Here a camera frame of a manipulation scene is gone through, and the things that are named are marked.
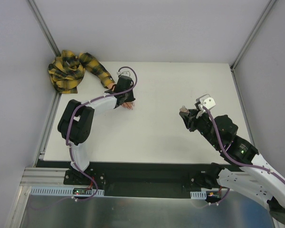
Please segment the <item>clear nail polish bottle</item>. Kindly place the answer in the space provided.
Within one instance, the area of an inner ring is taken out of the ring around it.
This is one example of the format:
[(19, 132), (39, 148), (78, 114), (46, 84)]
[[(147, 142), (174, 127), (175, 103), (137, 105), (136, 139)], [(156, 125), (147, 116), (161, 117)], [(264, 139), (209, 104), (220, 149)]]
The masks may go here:
[(189, 110), (183, 105), (183, 106), (180, 108), (180, 112), (181, 112), (181, 113), (189, 113)]

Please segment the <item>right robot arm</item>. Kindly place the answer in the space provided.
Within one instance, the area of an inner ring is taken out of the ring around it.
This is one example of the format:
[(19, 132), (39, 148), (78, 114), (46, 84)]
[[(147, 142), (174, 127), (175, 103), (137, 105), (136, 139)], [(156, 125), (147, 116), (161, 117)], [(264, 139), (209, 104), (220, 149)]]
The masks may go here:
[(193, 178), (194, 182), (206, 189), (217, 185), (232, 189), (263, 206), (274, 220), (285, 225), (285, 178), (255, 146), (237, 135), (238, 126), (227, 115), (213, 117), (207, 108), (183, 106), (179, 115), (190, 132), (198, 131), (225, 161), (254, 178), (238, 177), (228, 168), (211, 163)]

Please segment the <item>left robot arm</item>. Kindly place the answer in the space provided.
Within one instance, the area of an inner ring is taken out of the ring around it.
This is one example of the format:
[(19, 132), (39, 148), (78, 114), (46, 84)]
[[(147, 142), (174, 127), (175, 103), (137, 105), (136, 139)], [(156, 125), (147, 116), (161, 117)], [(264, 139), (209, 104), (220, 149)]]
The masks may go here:
[(99, 181), (104, 184), (105, 174), (93, 170), (88, 159), (86, 141), (89, 138), (95, 116), (113, 110), (123, 103), (135, 100), (133, 89), (136, 81), (125, 72), (119, 75), (118, 82), (112, 90), (87, 102), (70, 100), (61, 116), (57, 129), (66, 141), (71, 158), (70, 168), (66, 171), (64, 184), (88, 185)]

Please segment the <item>mannequin hand with painted nails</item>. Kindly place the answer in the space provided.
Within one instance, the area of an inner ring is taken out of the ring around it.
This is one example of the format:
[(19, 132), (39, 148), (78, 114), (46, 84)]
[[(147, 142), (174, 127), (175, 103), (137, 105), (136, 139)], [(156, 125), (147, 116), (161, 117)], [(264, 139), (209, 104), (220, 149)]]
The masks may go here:
[(121, 94), (121, 95), (117, 95), (115, 96), (115, 98), (117, 99), (116, 102), (116, 108), (122, 106), (123, 108), (127, 108), (129, 110), (132, 110), (134, 105), (134, 98), (133, 98), (133, 91), (131, 90), (128, 93), (125, 94)]

